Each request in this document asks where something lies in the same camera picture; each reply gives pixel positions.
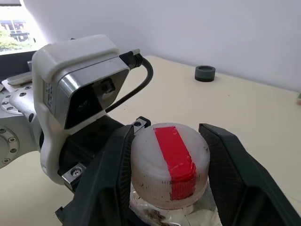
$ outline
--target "red tape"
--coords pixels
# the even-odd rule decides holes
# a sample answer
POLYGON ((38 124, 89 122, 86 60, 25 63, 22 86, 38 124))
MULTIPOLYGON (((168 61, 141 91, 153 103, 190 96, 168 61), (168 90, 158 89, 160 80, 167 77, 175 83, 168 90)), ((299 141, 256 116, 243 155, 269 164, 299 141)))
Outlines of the red tape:
POLYGON ((181 200, 191 196, 196 184, 196 165, 175 126, 155 128, 164 160, 171 176, 171 200, 181 200))

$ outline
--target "window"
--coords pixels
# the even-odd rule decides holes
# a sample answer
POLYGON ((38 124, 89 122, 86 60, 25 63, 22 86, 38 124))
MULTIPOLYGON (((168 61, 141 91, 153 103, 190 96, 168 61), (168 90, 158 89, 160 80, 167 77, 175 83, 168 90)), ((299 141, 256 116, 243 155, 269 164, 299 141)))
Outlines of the window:
POLYGON ((22 6, 0 5, 0 55, 36 50, 36 39, 26 24, 22 6))

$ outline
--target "bottle cap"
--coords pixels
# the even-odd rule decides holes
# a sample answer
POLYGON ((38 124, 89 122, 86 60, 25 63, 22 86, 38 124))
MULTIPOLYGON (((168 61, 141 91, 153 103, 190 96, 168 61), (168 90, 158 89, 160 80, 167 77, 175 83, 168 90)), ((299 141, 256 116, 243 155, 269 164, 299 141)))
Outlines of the bottle cap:
POLYGON ((142 199, 158 208, 183 208, 203 195, 209 161, 208 144, 192 128, 152 125, 132 142, 132 184, 142 199))

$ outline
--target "beige table surface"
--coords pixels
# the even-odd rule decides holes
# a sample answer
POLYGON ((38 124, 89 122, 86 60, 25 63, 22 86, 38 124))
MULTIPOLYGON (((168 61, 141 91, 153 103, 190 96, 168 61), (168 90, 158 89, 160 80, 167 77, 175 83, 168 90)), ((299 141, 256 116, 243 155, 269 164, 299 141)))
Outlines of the beige table surface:
MULTIPOLYGON (((194 67, 148 57, 152 82, 109 115, 124 123, 144 116, 153 124, 177 122, 195 130, 209 123, 236 134, 246 150, 272 175, 301 214, 301 106, 297 93, 216 74, 214 82, 194 79, 194 67)), ((119 97, 145 78, 134 69, 119 97)), ((29 153, 0 169, 1 226, 58 226, 55 211, 72 194, 40 168, 40 154, 29 153)))

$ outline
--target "tree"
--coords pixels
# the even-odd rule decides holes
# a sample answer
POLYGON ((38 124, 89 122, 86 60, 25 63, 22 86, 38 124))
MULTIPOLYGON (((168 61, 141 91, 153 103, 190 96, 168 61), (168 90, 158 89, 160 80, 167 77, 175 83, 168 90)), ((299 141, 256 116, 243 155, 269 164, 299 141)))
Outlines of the tree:
POLYGON ((30 47, 32 47, 32 44, 29 41, 18 42, 12 38, 2 26, 0 26, 0 52, 30 47))

